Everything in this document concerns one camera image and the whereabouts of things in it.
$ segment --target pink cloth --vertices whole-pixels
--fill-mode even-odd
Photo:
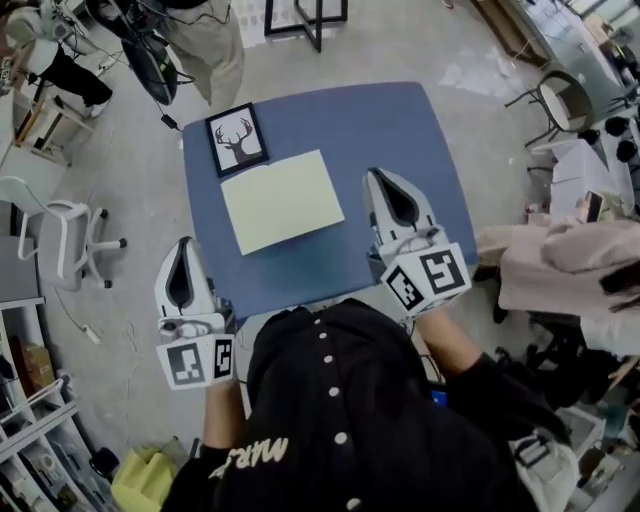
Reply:
[[[608,318],[609,307],[625,297],[606,296],[599,281],[640,259],[640,224],[565,219],[549,227],[493,226],[478,236],[478,253],[481,264],[500,266],[501,308]]]

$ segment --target black frame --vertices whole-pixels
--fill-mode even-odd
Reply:
[[[256,137],[258,137],[258,142],[260,143],[260,149],[262,150],[262,153],[256,158],[252,158],[251,160],[247,160],[246,162],[236,164],[233,167],[229,167],[223,170],[222,166],[220,165],[220,159],[218,158],[218,151],[216,149],[217,144],[214,139],[213,130],[211,129],[211,123],[216,119],[227,117],[229,114],[239,112],[240,110],[249,110],[253,123],[253,129],[256,132]],[[267,146],[265,145],[264,138],[262,137],[262,131],[260,130],[260,124],[258,123],[258,117],[256,116],[255,109],[253,108],[253,103],[246,103],[244,105],[240,105],[239,107],[225,110],[224,112],[220,112],[219,114],[216,114],[214,116],[207,117],[204,121],[205,123],[207,123],[207,135],[209,136],[209,144],[211,145],[211,151],[213,152],[213,160],[216,164],[216,171],[218,172],[218,176],[220,178],[224,178],[229,174],[233,174],[235,172],[241,171],[242,169],[246,169],[247,167],[252,167],[269,160],[269,152],[267,151]]]
[[[297,25],[289,25],[287,27],[273,28],[273,2],[267,0],[267,7],[264,16],[264,35],[269,37],[276,34],[289,34],[291,32],[303,31],[313,47],[318,53],[322,52],[322,24],[323,23],[346,23],[349,18],[349,0],[340,0],[340,15],[327,16],[322,15],[324,0],[316,0],[316,17],[311,18],[307,12],[300,6],[300,0],[294,0],[293,5],[303,20],[303,23]]]

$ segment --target person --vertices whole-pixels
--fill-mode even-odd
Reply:
[[[244,74],[240,25],[229,0],[160,0],[158,27],[211,113],[229,109]]]
[[[249,367],[251,415],[237,381],[207,388],[200,457],[162,511],[537,510],[508,443],[539,426],[567,444],[564,424],[445,310],[415,327],[446,406],[406,330],[364,303],[272,317]]]
[[[240,25],[228,0],[117,0],[131,18],[155,18],[184,72],[209,104],[212,113],[233,105],[244,73]],[[98,23],[121,39],[130,30],[106,0],[87,0]]]
[[[58,42],[33,33],[25,19],[39,17],[36,5],[37,2],[12,0],[0,6],[0,39],[4,54],[12,56],[12,72],[17,78],[14,86],[19,88],[26,73],[33,73],[59,89],[81,96],[90,116],[97,117],[111,100],[113,91],[66,55]]]

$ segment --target gray pants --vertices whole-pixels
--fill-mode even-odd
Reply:
[[[224,23],[227,12],[228,22]],[[169,41],[184,72],[194,78],[212,113],[227,110],[244,72],[240,26],[228,0],[207,0],[193,9],[167,9],[167,14],[183,22],[167,20],[159,32]]]

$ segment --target blue table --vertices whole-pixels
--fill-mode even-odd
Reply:
[[[374,239],[362,191],[370,167],[400,174],[424,191],[467,264],[477,262],[460,182],[422,86],[325,89],[260,102],[255,112],[271,162],[322,151],[345,221],[242,256],[205,122],[188,125],[184,158],[196,237],[217,294],[232,301],[238,318],[375,284],[366,258]]]

